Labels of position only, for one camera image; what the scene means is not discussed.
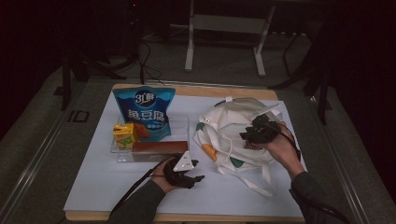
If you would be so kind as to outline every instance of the white metal leg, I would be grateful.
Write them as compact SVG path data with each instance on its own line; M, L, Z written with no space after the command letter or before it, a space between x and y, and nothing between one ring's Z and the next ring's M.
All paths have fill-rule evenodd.
M194 0L190 0L190 26L189 26L189 45L187 46L186 72L192 71L192 60L194 56Z
M264 45L265 38L268 35L268 30L270 28L271 20L273 18L274 12L275 12L275 7L271 7L268 13L267 20L265 21L264 26L262 27L262 37L260 39L260 43L258 46L253 48L254 58L256 59L257 71L260 77L265 76L264 65L262 63L262 46Z

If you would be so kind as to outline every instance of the white tote bag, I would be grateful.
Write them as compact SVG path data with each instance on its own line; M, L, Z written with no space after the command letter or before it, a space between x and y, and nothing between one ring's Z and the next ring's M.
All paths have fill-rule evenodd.
M250 188L262 195L272 196L270 163L274 158L265 148L247 147L240 133L246 132L257 116L265 114L270 121L281 121L281 114L275 106L266 106L254 98L233 99L227 97L200 116L194 141L216 163L218 172L223 175L235 175ZM249 181L243 171L262 169L265 184Z

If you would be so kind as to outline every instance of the blue snack bag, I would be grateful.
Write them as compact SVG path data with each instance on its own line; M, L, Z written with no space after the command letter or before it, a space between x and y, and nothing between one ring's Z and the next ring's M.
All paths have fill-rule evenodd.
M134 123L141 142L158 142L171 135L166 110L171 104L175 89L139 88L113 89L125 123Z

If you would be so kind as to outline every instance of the gray floor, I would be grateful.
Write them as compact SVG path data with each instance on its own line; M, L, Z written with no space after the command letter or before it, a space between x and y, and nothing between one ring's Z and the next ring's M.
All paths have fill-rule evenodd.
M186 30L174 28L174 34L167 41L161 40L156 35L150 35L145 38L149 49L145 46L142 46L141 49L142 58L145 58L150 50L145 76L148 79L147 81L150 82L177 81L256 88L265 88L286 80L288 76L281 55L289 43L290 37L278 34L268 36L263 53L266 77L257 76L252 51L255 38L257 37L252 35L224 36L223 34L205 32L197 34L193 70L186 73L184 71L187 52ZM301 62L309 44L309 41L301 36L290 50L288 58L292 69L296 68ZM139 81L139 71L140 68L136 64L127 69L122 69L118 73L128 77L125 82L137 83ZM74 180L72 174L78 171L85 154L84 148L88 147L90 141L73 142L72 139L69 139L69 142L64 142L65 148L75 146L81 148L77 152L73 150L74 154L72 155L69 155L67 150L58 152L63 157L70 157L69 160L53 159L52 161L46 161L46 156L53 158L51 155L53 150L56 149L51 148L50 145L53 144L53 139L56 136L65 134L59 132L59 130L80 132L73 124L65 122L70 110L74 109L74 104L78 105L84 101L91 101L90 110L95 111L91 114L92 119L100 118L100 108L103 107L104 103L101 97L106 96L103 91L108 90L98 88L97 93L90 92L90 94L97 95L97 99L81 99L80 96L87 95L82 94L86 85L101 86L101 83L104 83L104 86L108 86L106 84L117 83L118 81L104 77L93 70L90 70L90 72L92 78L89 83L73 81L74 101L69 106L69 110L66 111L60 111L62 98L53 95L56 87L62 86L62 69L52 74L20 119L2 140L0 145L0 203L2 206L10 203L7 202L7 198L12 195L12 190L17 185L20 176L26 175L24 169L37 151L44 151L44 157L41 158L43 161L41 163L42 167L36 167L37 169L41 168L39 169L41 173L37 175L37 179L28 181L26 188L24 188L25 192L21 193L22 197L16 201L15 206L13 206L14 210L7 216L8 223L69 223L68 220L64 219L62 209L70 189L62 189L61 186L72 186ZM303 85L304 80L291 85L287 88L287 91L302 94ZM331 110L326 112L328 125L323 130L332 139L334 147L337 148L337 156L344 165L342 167L343 171L348 173L349 179L346 182L353 183L356 197L363 208L360 212L363 217L355 214L354 219L358 220L356 223L361 223L360 220L365 220L362 223L395 223L395 205L385 191L356 130L333 89L330 89L329 105ZM93 134L94 130L95 125L92 124L81 134L90 135ZM71 167L70 169L73 172L70 172L70 176L57 176L56 172L50 172L63 169L63 167ZM50 197L49 195L58 195L58 197ZM3 218L4 210L2 210L1 215L1 218Z

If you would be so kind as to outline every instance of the yellow box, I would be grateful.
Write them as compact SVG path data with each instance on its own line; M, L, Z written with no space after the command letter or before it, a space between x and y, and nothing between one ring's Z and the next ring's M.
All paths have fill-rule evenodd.
M137 130L133 123L115 124L113 135L119 148L132 148L134 142L139 141Z

